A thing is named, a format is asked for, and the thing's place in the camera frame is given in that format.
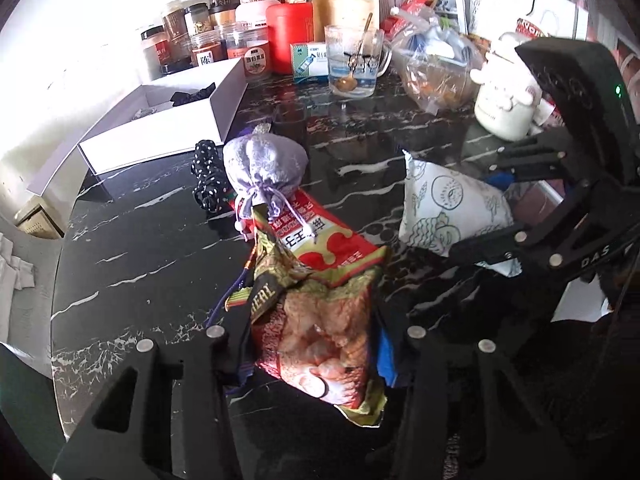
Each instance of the metal spoon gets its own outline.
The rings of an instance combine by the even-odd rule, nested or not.
[[[334,83],[335,87],[340,92],[351,92],[355,90],[356,87],[358,86],[358,80],[354,78],[353,72],[356,70],[356,66],[358,65],[358,57],[360,55],[360,50],[362,49],[362,44],[364,43],[364,38],[367,33],[367,30],[369,29],[369,25],[371,23],[372,18],[373,18],[373,12],[370,12],[369,17],[367,18],[367,23],[364,26],[362,39],[360,40],[356,48],[356,53],[354,54],[354,56],[351,56],[349,58],[349,68],[351,69],[351,71],[349,72],[349,75],[346,77],[341,77]]]

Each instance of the patterned fabric bag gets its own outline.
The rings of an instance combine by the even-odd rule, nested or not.
[[[399,238],[409,246],[449,256],[460,240],[513,224],[511,208],[502,192],[469,176],[404,152],[406,181],[404,215]],[[522,272],[518,260],[481,267],[511,278]]]

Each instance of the red container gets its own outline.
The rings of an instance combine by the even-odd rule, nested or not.
[[[314,40],[311,2],[278,4],[266,11],[271,65],[276,74],[291,74],[291,45]]]

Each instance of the cable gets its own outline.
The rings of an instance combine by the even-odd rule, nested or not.
[[[586,386],[584,387],[584,389],[582,390],[582,393],[580,394],[580,396],[578,396],[578,398],[576,399],[574,406],[576,410],[580,410],[580,407],[582,405],[583,400],[586,398],[586,396],[591,393],[591,390],[593,389],[593,385],[596,382],[596,379],[598,377],[598,375],[600,374],[600,372],[602,371],[602,368],[604,366],[604,361],[605,358],[607,356],[607,350],[609,349],[609,345],[613,336],[613,332],[616,328],[616,325],[618,323],[618,317],[620,316],[620,309],[622,308],[622,301],[624,300],[625,296],[626,296],[626,292],[628,291],[629,285],[631,284],[631,281],[633,279],[634,274],[636,273],[636,270],[638,270],[638,263],[640,262],[640,244],[636,245],[636,248],[638,248],[637,252],[636,252],[636,257],[634,259],[633,264],[631,265],[631,268],[629,269],[629,275],[626,277],[625,283],[622,286],[622,289],[620,290],[620,294],[618,296],[618,300],[616,301],[616,306],[613,310],[613,314],[611,317],[611,322],[609,325],[609,328],[607,330],[607,335],[606,338],[604,340],[604,343],[602,344],[602,350],[600,350],[600,355],[598,356],[598,363],[596,364],[593,374],[591,374],[591,377],[589,378],[589,380],[586,383]],[[574,413],[569,413],[569,415],[567,416],[566,420],[570,420],[572,415],[574,415]]]
[[[247,278],[247,276],[249,275],[249,272],[251,270],[251,266],[252,266],[252,263],[254,261],[255,252],[256,252],[256,245],[254,245],[254,248],[252,249],[248,260],[244,264],[244,269],[242,269],[242,272],[240,273],[240,276],[238,276],[238,278],[236,278],[236,280],[234,281],[233,285],[231,285],[226,290],[226,292],[224,293],[222,298],[220,298],[220,300],[218,301],[218,304],[214,307],[212,313],[209,316],[209,319],[207,319],[207,322],[204,325],[205,330],[207,328],[209,328],[211,325],[213,325],[214,320],[218,316],[218,313],[220,312],[220,309],[222,308],[222,306],[225,304],[226,300],[228,300],[229,297],[231,297],[231,295],[236,290],[238,290],[239,288],[241,288],[244,285],[244,280]]]

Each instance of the kitchen counter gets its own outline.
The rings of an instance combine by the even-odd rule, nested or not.
[[[326,84],[268,80],[247,90],[230,137],[287,100],[303,102],[310,115],[304,189],[366,239],[392,248],[380,288],[386,304],[402,316],[428,309],[428,323],[437,323],[452,293],[472,294],[471,278],[488,271],[442,266],[437,256],[398,241],[401,150],[477,176],[500,141],[476,123],[472,107],[437,118],[422,112],[393,75],[379,80],[372,97],[350,101],[331,95]],[[232,212],[208,218],[195,203],[192,159],[184,153],[152,160],[89,176],[82,186],[51,319],[53,378],[66,435],[137,341],[176,343],[201,330],[250,252]],[[332,406],[261,372],[229,397],[229,410],[248,479],[359,478],[365,456],[392,431],[358,428]],[[176,453],[174,471],[183,475]]]

